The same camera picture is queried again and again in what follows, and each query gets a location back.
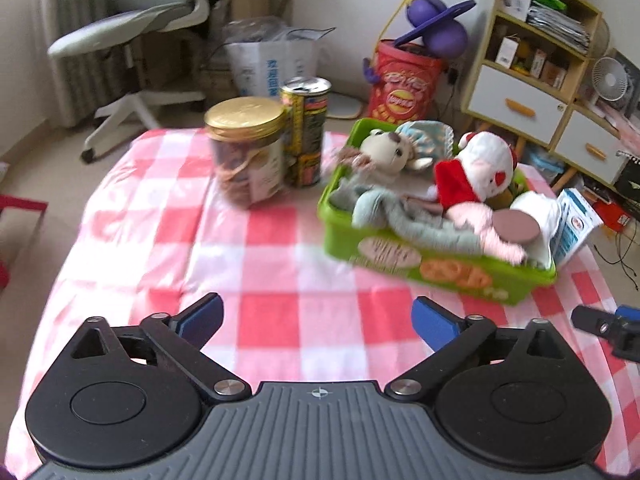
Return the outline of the wooden shelf cabinet with drawers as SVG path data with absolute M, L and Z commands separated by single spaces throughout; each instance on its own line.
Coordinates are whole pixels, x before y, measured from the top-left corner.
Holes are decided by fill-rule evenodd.
M 478 0 L 461 109 L 503 128 L 516 149 L 536 144 L 575 174 L 612 188 L 627 159 L 620 133 L 598 117 L 580 89 L 590 69 L 600 11 L 586 0 Z

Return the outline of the white plastic shopping bag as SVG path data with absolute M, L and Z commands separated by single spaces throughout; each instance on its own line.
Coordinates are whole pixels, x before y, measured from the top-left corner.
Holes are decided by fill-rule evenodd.
M 224 25 L 222 46 L 240 96 L 277 99 L 288 80 L 316 76 L 322 40 L 334 30 L 288 26 L 276 16 Z

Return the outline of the small white desk fan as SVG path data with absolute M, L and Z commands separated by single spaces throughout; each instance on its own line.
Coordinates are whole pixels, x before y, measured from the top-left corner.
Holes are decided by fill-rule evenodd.
M 620 100 L 627 91 L 628 78 L 624 66 L 615 58 L 598 58 L 591 70 L 591 84 L 600 99 Z

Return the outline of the red white checkered tablecloth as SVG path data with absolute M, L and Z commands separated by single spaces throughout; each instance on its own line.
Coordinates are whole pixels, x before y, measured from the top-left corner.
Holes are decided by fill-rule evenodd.
M 638 468 L 638 368 L 570 322 L 578 304 L 615 307 L 588 249 L 552 286 L 509 307 L 498 292 L 476 299 L 329 257 L 317 216 L 320 193 L 285 192 L 260 208 L 236 210 L 217 196 L 204 133 L 154 130 L 137 138 L 88 200 L 44 306 L 21 399 L 86 318 L 134 325 L 154 312 L 177 313 L 208 292 L 224 300 L 224 324 L 205 352 L 250 384 L 388 382 L 427 356 L 410 322 L 414 298 L 427 296 L 457 315 L 484 315 L 500 326 L 548 318 L 611 404 L 600 466 L 613 474 Z

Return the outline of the white santa plush toy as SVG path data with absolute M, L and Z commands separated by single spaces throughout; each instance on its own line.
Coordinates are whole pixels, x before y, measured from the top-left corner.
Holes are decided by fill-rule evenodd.
M 518 158 L 512 146 L 489 131 L 469 132 L 459 153 L 433 171 L 436 202 L 447 210 L 461 203 L 485 203 L 511 184 Z

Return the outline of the red chips bucket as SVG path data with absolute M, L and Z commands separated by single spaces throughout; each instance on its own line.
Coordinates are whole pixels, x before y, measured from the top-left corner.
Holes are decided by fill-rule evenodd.
M 446 62 L 432 58 L 422 44 L 398 48 L 382 39 L 362 65 L 371 86 L 367 116 L 401 125 L 426 117 Z

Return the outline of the light green towel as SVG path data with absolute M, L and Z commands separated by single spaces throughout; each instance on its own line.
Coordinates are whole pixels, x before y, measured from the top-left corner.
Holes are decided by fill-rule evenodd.
M 388 188 L 343 178 L 329 194 L 329 203 L 352 216 L 357 230 L 391 230 L 423 249 L 452 254 L 481 255 L 480 239 L 469 228 L 457 228 L 440 214 L 401 198 Z

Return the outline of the grey office chair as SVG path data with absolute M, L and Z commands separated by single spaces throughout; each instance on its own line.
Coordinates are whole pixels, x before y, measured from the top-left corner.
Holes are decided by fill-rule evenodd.
M 117 13 L 82 26 L 55 40 L 48 47 L 52 60 L 101 53 L 116 47 L 130 48 L 134 40 L 151 32 L 163 34 L 202 24 L 208 20 L 209 0 L 110 0 Z M 131 90 L 94 113 L 99 125 L 87 136 L 81 160 L 89 165 L 96 160 L 96 142 L 115 132 L 131 117 L 149 130 L 160 128 L 152 109 L 166 105 L 202 104 L 201 91 Z

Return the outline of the green plastic cookie bin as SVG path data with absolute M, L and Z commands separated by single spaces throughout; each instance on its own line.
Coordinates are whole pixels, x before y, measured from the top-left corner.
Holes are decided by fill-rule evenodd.
M 397 126 L 380 120 L 363 118 L 352 127 L 345 144 L 360 145 L 368 131 L 373 128 L 394 130 Z M 442 286 L 477 297 L 517 304 L 537 287 L 554 283 L 556 270 L 539 269 L 526 260 L 518 266 L 485 256 L 434 252 L 416 247 L 402 240 L 391 230 L 357 230 L 350 225 L 352 216 L 334 208 L 329 203 L 329 194 L 337 189 L 343 178 L 355 178 L 358 182 L 382 186 L 410 200 L 428 212 L 445 217 L 446 211 L 436 202 L 433 171 L 436 164 L 423 172 L 403 171 L 397 178 L 377 178 L 349 167 L 337 165 L 331 181 L 326 186 L 318 205 L 319 217 L 323 221 L 324 249 L 326 252 L 355 266 L 366 266 L 378 272 L 395 274 L 426 284 Z M 485 205 L 494 212 L 511 209 L 512 202 L 527 192 L 524 176 L 518 168 L 508 188 L 499 195 L 488 198 Z

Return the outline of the brown round pad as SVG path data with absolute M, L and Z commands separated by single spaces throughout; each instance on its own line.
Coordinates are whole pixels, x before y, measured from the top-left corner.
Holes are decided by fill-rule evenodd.
M 491 225 L 506 243 L 529 244 L 540 235 L 538 222 L 530 214 L 517 209 L 496 210 L 492 214 Z

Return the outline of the purple hopper ball toy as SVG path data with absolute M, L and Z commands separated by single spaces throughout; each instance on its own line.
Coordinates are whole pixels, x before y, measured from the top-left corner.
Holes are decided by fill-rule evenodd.
M 393 41 L 395 48 L 420 39 L 432 58 L 460 58 L 469 44 L 469 35 L 457 18 L 476 7 L 475 0 L 447 6 L 442 0 L 405 0 L 402 4 L 412 29 Z

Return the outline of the white cloth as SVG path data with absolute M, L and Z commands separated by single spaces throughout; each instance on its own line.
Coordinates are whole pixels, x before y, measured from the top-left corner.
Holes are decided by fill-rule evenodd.
M 540 229 L 540 234 L 534 240 L 523 245 L 527 262 L 539 269 L 551 269 L 553 266 L 551 241 L 559 229 L 561 220 L 561 207 L 558 201 L 541 193 L 527 191 L 519 195 L 510 208 L 531 216 Z

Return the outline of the blue white milk carton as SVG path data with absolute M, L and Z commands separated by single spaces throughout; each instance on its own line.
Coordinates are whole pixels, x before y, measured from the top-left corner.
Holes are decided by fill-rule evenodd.
M 561 208 L 560 223 L 550 248 L 555 269 L 560 270 L 603 221 L 576 188 L 564 188 L 556 201 Z

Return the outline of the pink fluffy sock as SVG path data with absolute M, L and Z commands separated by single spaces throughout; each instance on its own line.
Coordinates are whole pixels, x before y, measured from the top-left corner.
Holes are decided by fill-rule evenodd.
M 445 217 L 457 228 L 469 228 L 480 239 L 485 256 L 496 258 L 512 266 L 526 260 L 525 249 L 518 244 L 504 242 L 492 226 L 494 211 L 483 203 L 466 202 L 450 207 Z

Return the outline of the red stool frame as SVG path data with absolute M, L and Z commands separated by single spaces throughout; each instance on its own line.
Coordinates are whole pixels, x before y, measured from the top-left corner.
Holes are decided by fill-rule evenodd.
M 40 200 L 28 200 L 27 198 L 12 195 L 0 195 L 0 209 L 5 210 L 6 208 L 37 211 L 43 214 L 48 208 L 48 203 L 40 202 Z

